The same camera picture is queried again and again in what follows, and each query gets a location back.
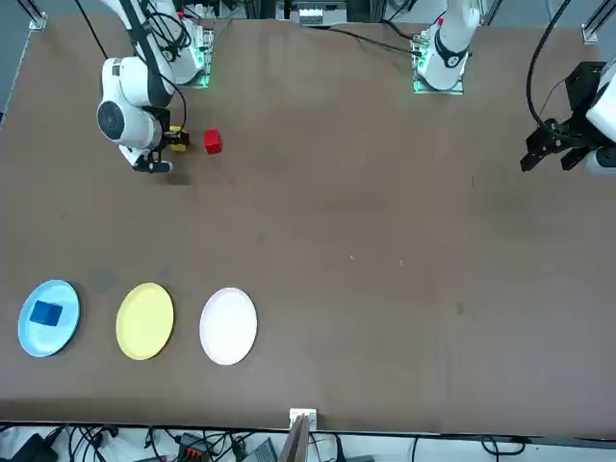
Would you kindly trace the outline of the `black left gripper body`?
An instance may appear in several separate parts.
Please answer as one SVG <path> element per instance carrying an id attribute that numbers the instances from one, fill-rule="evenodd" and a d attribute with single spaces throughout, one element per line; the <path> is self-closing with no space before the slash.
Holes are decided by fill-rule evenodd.
<path id="1" fill-rule="evenodd" d="M 565 80 L 571 116 L 565 124 L 569 134 L 580 138 L 585 144 L 598 144 L 603 140 L 601 132 L 586 118 L 593 103 L 605 62 L 580 62 Z"/>

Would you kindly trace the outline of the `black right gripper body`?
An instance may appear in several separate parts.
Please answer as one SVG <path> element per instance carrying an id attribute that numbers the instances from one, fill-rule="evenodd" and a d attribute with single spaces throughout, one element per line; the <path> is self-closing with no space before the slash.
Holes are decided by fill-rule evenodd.
<path id="1" fill-rule="evenodd" d="M 162 138 L 168 139 L 170 137 L 170 111 L 165 108 L 152 108 L 151 114 L 159 122 L 161 126 Z"/>

